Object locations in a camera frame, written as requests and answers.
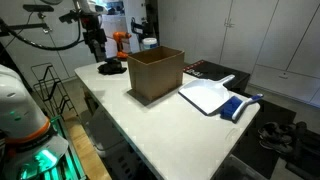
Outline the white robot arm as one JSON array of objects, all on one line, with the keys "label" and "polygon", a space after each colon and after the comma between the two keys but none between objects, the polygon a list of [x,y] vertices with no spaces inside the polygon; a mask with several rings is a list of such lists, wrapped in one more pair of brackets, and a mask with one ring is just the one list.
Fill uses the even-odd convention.
[{"label": "white robot arm", "polygon": [[69,143],[52,127],[50,119],[27,91],[20,76],[1,66],[0,129],[7,154],[6,180],[30,180],[54,168],[67,152]]}]

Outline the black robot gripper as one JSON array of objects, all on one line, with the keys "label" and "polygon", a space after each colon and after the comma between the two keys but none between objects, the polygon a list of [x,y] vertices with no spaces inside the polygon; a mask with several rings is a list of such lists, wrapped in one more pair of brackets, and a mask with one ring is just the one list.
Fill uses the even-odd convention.
[{"label": "black robot gripper", "polygon": [[101,28],[101,23],[98,17],[83,17],[82,27],[85,29],[83,37],[85,43],[89,46],[93,46],[93,54],[95,56],[96,62],[105,61],[106,59],[106,49],[105,43],[107,38],[105,36],[104,30]]}]

